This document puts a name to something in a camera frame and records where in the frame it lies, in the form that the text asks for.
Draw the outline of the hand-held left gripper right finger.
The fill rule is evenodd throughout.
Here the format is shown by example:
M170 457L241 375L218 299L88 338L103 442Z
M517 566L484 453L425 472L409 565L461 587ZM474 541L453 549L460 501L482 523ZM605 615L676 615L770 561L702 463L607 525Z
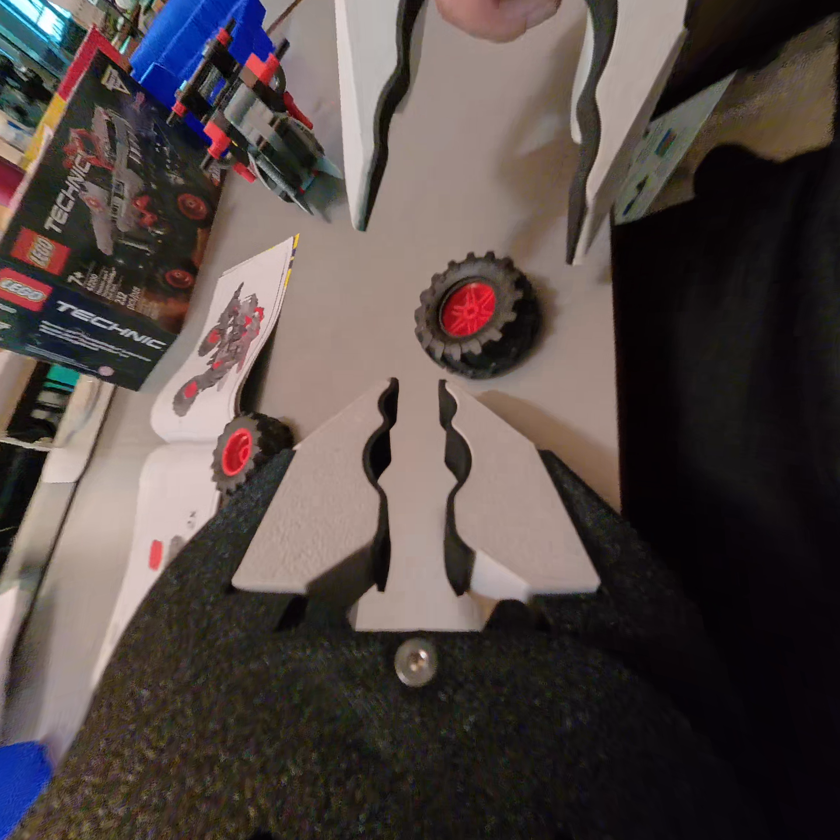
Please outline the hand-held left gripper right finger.
M596 592L600 577L535 444L456 385L440 380L437 395L455 478L444 520L453 591L497 602Z

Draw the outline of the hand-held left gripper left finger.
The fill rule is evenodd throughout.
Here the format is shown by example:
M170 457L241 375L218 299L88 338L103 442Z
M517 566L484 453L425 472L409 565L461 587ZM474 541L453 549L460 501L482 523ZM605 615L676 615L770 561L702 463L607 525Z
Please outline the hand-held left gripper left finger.
M392 462L399 382L376 383L297 445L233 576L243 592L385 590L392 544L380 477Z

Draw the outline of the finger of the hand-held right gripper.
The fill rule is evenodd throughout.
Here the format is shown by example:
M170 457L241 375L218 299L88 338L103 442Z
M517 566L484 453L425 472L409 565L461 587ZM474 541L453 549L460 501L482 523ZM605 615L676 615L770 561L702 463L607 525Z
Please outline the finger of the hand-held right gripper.
M424 1L336 1L343 176L353 228L365 231L389 156L392 119L412 83Z
M566 262L579 265L608 218L637 142L686 38L687 1L586 1L575 73Z

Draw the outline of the black toy wheel red rim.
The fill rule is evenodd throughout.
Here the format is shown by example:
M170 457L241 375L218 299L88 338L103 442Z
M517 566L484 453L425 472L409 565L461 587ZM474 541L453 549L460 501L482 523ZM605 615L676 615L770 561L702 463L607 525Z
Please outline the black toy wheel red rim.
M414 313L427 357L451 374L489 380L517 368L543 325L538 296L510 257L468 253L433 275Z
M242 413L226 424L213 451L213 483L227 502L275 455L295 444L291 427L262 413Z

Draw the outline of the grey desk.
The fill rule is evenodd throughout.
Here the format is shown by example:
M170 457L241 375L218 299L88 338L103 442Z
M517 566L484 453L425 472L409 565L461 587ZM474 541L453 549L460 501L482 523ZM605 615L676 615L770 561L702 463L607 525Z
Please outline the grey desk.
M534 354L500 379L468 382L490 410L553 451L620 506L616 352L608 224L583 264L565 264L577 147L571 89L585 30L582 2L509 45L465 36L433 3L417 20L413 85L389 133L367 231L342 199L329 221L262 186L226 183L182 335L141 392L112 399L18 642L2 742L46 742L60 760L87 714L91 678L130 561L142 467L161 443L158 391L201 336L225 270L300 235L271 354L255 366L255 407L306 437L373 384L400 383L393 461L381 479L392 524L384 595L353 614L363 629L466 630L486 612L448 591L438 381L414 335L418 296L451 259L493 250L537 288L545 326Z

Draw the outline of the person's right hand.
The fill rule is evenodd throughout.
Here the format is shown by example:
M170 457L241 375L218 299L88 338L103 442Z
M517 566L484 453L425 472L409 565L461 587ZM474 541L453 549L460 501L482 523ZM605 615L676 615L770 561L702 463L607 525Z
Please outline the person's right hand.
M443 20L492 43L510 43L557 14L561 1L436 1Z

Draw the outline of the white sticker sheet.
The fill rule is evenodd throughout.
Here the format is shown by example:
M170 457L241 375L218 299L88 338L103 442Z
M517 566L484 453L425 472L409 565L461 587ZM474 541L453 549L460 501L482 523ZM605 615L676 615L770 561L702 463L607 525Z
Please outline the white sticker sheet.
M613 203L614 225L632 223L647 214L735 76L732 72L646 127Z

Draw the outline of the grey red toy truck chassis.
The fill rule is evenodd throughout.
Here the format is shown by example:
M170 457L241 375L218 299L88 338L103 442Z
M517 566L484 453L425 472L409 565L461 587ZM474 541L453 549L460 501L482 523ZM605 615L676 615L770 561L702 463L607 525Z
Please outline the grey red toy truck chassis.
M310 216L322 214L310 203L312 188L324 176L342 180L343 174L287 89L281 61L289 43L282 39L265 59L251 52L239 61L231 51L237 24L231 17L205 43L166 121L176 125L192 117L201 124L208 140L205 175L234 172Z

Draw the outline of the blue plastic bin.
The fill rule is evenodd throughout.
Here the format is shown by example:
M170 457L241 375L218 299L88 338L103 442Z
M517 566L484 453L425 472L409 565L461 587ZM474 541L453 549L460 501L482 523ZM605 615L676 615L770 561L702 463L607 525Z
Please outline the blue plastic bin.
M165 107L189 79L206 42L233 18L229 46L237 62L250 55L265 60L274 47L264 29L266 9L259 1L170 1L154 19L131 57L132 77Z

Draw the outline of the white instruction booklet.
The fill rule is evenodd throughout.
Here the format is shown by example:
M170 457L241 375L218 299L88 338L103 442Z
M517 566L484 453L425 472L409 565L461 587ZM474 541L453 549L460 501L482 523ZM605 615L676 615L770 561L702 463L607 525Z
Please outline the white instruction booklet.
M91 686L162 571L218 509L213 451L277 325L298 243L294 235L219 278L199 340L156 396L150 423L162 445L143 464L129 561Z

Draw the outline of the person's dark clothing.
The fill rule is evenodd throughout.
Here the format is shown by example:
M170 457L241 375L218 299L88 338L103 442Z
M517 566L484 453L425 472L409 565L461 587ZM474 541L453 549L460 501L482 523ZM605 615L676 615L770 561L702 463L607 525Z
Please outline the person's dark clothing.
M740 696L773 838L838 838L838 142L612 231L626 517Z

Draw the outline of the toy truck set box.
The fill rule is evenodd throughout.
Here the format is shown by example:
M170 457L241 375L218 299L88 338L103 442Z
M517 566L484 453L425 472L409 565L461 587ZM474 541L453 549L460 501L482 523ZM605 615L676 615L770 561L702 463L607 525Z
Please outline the toy truck set box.
M2 349L138 391L180 331L221 193L205 145L89 34L2 235Z

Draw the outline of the blue cloth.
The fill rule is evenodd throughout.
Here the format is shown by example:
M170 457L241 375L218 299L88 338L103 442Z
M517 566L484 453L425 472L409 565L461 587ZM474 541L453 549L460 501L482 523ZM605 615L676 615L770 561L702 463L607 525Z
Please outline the blue cloth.
M53 777L49 750L28 741L1 748L1 838L9 838Z

